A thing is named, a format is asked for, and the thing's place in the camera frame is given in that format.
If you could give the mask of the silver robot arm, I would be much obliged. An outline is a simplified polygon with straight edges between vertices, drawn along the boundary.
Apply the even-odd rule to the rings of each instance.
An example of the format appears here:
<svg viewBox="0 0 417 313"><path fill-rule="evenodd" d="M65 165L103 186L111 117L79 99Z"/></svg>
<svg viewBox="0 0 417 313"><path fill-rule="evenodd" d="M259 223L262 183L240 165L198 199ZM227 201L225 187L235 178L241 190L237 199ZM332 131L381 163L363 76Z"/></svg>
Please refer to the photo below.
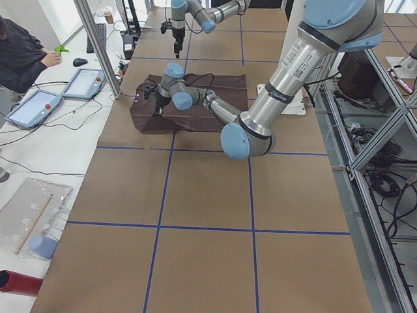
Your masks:
<svg viewBox="0 0 417 313"><path fill-rule="evenodd" d="M201 1L171 1L171 18L168 19L166 28L172 31L173 38L175 39L173 45L175 57L178 59L182 51L187 14L192 16L204 33L209 34L224 20L231 16L245 13L250 3L250 0L234 0L228 1L226 4L222 4L216 8L204 8Z"/></svg>
<svg viewBox="0 0 417 313"><path fill-rule="evenodd" d="M188 87L178 63L165 68L156 89L155 114L170 102L178 110L200 105L224 124L224 153L242 160L267 154L275 145L272 125L330 53L377 46L382 38L384 1L303 1L297 38L251 108L241 112L211 89Z"/></svg>

